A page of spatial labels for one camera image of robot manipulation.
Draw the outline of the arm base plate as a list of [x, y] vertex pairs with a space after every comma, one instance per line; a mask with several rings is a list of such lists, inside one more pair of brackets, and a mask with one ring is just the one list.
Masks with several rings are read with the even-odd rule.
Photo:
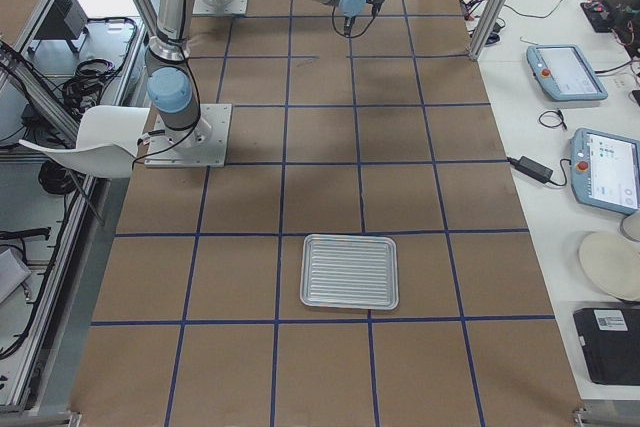
[[147, 167], [197, 168], [225, 165], [232, 105], [201, 104], [200, 107], [199, 123], [180, 144], [178, 142], [187, 131], [179, 133], [167, 130], [160, 115], [156, 115], [154, 129], [164, 130], [164, 133], [150, 139], [148, 156], [143, 159]]
[[195, 0], [194, 16], [244, 16], [248, 0]]

